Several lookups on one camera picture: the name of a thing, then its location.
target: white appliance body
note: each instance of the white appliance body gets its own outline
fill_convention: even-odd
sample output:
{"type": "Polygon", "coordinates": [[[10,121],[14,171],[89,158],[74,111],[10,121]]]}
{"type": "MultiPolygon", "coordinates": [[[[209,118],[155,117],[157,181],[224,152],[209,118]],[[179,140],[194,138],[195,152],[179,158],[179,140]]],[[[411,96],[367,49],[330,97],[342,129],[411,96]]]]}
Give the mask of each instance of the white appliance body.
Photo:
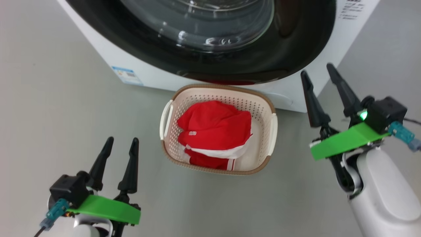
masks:
{"type": "MultiPolygon", "coordinates": [[[[380,0],[337,0],[333,31],[324,49],[303,70],[311,75],[318,95],[329,80],[326,64],[338,65],[380,0]]],[[[201,81],[184,78],[154,67],[122,50],[98,33],[73,10],[66,0],[58,0],[88,41],[117,76],[127,84],[176,91],[201,81]]],[[[300,71],[271,82],[241,86],[263,92],[276,108],[306,112],[300,71]]]]}

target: green led light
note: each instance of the green led light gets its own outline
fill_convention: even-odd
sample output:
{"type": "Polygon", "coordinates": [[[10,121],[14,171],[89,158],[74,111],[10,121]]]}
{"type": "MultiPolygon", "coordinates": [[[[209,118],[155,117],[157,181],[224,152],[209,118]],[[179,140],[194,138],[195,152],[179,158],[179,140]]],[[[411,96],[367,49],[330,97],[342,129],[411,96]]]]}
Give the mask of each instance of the green led light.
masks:
{"type": "Polygon", "coordinates": [[[360,114],[360,118],[364,121],[367,118],[367,111],[364,111],[360,114]]]}

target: label sticker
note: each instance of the label sticker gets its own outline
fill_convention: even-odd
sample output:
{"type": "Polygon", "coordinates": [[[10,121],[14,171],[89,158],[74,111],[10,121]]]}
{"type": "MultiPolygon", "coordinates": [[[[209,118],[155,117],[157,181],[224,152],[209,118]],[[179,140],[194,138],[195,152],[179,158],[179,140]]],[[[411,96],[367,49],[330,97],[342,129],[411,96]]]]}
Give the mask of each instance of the label sticker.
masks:
{"type": "Polygon", "coordinates": [[[130,83],[135,85],[143,86],[142,81],[136,76],[133,70],[122,68],[122,67],[111,67],[118,78],[124,83],[130,83]]]}
{"type": "Polygon", "coordinates": [[[362,0],[346,0],[345,6],[339,14],[340,19],[356,20],[360,13],[364,10],[365,4],[362,0]]]}

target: washing machine door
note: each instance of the washing machine door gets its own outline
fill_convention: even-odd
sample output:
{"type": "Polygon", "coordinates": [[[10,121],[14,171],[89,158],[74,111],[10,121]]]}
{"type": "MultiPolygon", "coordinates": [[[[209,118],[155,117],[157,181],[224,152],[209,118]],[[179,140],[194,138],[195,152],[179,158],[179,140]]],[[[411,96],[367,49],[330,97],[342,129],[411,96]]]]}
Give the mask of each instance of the washing machine door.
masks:
{"type": "Polygon", "coordinates": [[[162,70],[248,85],[303,69],[333,30],[335,0],[67,0],[109,41],[162,70]]]}

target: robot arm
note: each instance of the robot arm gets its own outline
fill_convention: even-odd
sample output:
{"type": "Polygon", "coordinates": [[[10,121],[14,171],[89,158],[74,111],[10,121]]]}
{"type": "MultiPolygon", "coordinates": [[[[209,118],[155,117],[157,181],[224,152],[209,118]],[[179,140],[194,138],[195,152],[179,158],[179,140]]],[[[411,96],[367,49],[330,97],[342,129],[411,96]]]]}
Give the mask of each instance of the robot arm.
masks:
{"type": "Polygon", "coordinates": [[[392,159],[380,148],[357,158],[362,191],[349,201],[366,237],[421,236],[421,205],[392,159]]]}
{"type": "Polygon", "coordinates": [[[310,126],[321,127],[320,138],[312,144],[314,158],[316,145],[319,145],[319,156],[320,153],[329,154],[322,157],[332,163],[336,179],[348,194],[349,204],[365,237],[421,236],[420,202],[390,157],[380,149],[383,137],[393,135],[407,143],[412,151],[421,150],[419,140],[402,126],[407,109],[391,97],[380,101],[367,97],[361,103],[336,68],[332,64],[327,68],[341,96],[344,115],[351,118],[350,129],[346,132],[355,132],[356,127],[365,132],[359,133],[359,137],[344,139],[345,132],[340,135],[330,127],[330,118],[321,108],[310,78],[303,71],[301,79],[310,126]],[[367,118],[360,118],[358,112],[364,108],[367,118]],[[362,153],[346,158],[347,154],[360,149],[362,153]]]}
{"type": "Polygon", "coordinates": [[[76,176],[62,175],[50,188],[49,211],[41,222],[38,237],[48,231],[60,216],[75,218],[74,237],[121,237],[126,225],[139,224],[140,207],[130,204],[128,194],[137,192],[139,166],[139,140],[133,139],[130,159],[118,184],[120,194],[114,199],[98,196],[102,190],[102,177],[106,161],[111,154],[113,137],[109,137],[89,173],[80,171],[76,176]],[[96,224],[105,224],[106,229],[96,224]]]}

